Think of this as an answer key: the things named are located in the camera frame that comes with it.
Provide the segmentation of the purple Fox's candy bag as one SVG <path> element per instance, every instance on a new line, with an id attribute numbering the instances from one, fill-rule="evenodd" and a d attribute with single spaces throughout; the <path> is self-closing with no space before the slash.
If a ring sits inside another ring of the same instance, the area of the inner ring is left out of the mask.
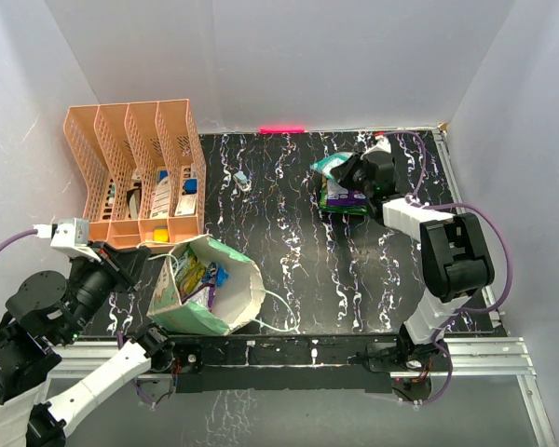
<path id="1" fill-rule="evenodd" d="M 366 204 L 366 197 L 358 191 L 348 190 L 331 180 L 327 180 L 326 203 L 330 207 L 360 207 Z"/>

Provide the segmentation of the teal white candy bag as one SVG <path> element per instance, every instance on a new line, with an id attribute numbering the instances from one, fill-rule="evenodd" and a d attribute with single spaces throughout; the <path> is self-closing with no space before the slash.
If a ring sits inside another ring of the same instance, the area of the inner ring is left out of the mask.
<path id="1" fill-rule="evenodd" d="M 352 152 L 337 152 L 326 156 L 322 160 L 318 160 L 310 165 L 310 168 L 323 175 L 328 180 L 334 180 L 334 175 L 332 174 L 332 169 L 340 167 L 347 163 L 349 159 L 353 156 Z"/>

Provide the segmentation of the green Fox's candy bag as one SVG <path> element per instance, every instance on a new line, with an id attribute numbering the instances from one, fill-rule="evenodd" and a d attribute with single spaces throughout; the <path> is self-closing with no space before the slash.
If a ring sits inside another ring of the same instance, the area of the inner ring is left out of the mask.
<path id="1" fill-rule="evenodd" d="M 327 213 L 338 213 L 346 215 L 356 215 L 356 216 L 366 216 L 368 214 L 367 209 L 364 206 L 352 206 L 352 207 L 333 207 L 320 205 L 320 210 Z"/>

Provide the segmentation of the orange green Fox's bag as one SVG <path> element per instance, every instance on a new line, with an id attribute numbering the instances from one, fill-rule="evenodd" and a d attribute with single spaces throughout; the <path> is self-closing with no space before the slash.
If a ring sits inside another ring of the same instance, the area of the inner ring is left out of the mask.
<path id="1" fill-rule="evenodd" d="M 199 285 L 206 266 L 199 260 L 194 250 L 186 246 L 184 252 L 179 257 L 178 270 L 174 276 L 177 291 L 181 298 L 190 295 Z"/>

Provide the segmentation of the green illustrated paper bag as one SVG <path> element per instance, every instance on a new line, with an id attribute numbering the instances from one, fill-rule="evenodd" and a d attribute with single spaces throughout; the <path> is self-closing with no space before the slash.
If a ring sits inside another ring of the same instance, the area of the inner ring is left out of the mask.
<path id="1" fill-rule="evenodd" d="M 259 319 L 270 295 L 259 266 L 210 235 L 176 245 L 165 256 L 147 316 L 170 332 L 226 336 L 251 322 L 276 332 L 297 329 L 296 317 L 278 328 Z"/>

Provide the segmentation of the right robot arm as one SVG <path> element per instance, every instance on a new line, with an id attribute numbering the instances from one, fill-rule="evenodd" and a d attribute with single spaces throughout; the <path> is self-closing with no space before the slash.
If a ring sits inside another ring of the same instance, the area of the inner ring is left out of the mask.
<path id="1" fill-rule="evenodd" d="M 323 175 L 366 199 L 368 215 L 386 228 L 420 244 L 422 298 L 402 324 L 395 346 L 369 359 L 388 358 L 415 370 L 445 350 L 446 327 L 480 289 L 495 278 L 479 218 L 469 212 L 452 214 L 415 204 L 398 191 L 395 159 L 381 150 L 341 155 Z"/>

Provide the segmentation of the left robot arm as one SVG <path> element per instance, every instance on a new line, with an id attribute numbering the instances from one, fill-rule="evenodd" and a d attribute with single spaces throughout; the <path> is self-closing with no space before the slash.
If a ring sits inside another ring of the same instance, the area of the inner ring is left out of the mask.
<path id="1" fill-rule="evenodd" d="M 0 446 L 63 446 L 118 389 L 173 361 L 173 342 L 156 324 L 141 327 L 95 371 L 54 398 L 39 396 L 61 363 L 55 346 L 72 345 L 113 292 L 135 291 L 151 256 L 91 242 L 69 276 L 41 271 L 23 281 L 0 322 Z"/>

